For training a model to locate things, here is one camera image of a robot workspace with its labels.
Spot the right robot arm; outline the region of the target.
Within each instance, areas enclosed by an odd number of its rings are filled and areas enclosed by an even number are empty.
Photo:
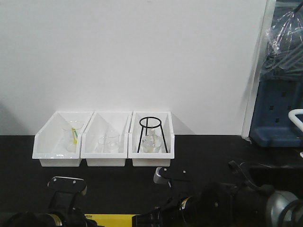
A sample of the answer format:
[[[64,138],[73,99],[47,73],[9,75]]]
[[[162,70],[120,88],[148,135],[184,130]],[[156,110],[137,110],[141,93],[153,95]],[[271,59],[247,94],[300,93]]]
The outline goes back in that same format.
[[[196,192],[186,170],[157,167],[153,181],[171,197],[154,210],[132,217],[133,227],[301,227],[303,200],[273,185],[258,186],[247,170],[228,163],[239,183],[209,183]]]

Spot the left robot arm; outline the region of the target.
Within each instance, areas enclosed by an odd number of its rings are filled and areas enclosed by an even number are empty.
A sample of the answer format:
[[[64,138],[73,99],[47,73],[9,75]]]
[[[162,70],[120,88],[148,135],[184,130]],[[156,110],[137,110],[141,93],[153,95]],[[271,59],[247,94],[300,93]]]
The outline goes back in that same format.
[[[47,183],[54,191],[45,213],[1,213],[2,227],[98,227],[97,221],[89,219],[76,207],[76,200],[87,192],[84,179],[54,176]]]

